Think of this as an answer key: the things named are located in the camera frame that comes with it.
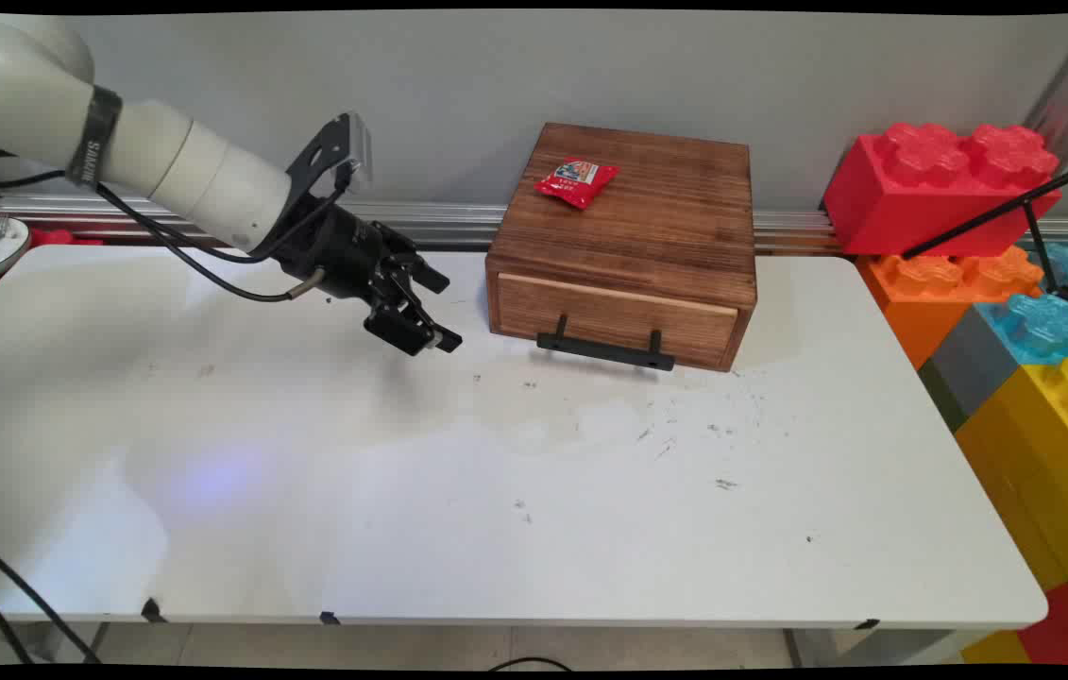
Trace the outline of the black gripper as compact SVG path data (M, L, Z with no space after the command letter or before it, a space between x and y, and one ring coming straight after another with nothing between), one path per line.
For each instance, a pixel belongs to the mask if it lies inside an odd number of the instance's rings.
M444 292L450 280L430 266L407 237L380 221L364 221L336 206L300 207L271 230L271 259L297 280L283 300L313 290L370 304L364 328L408 355L425 349L453 353L462 336L433 321L412 283Z

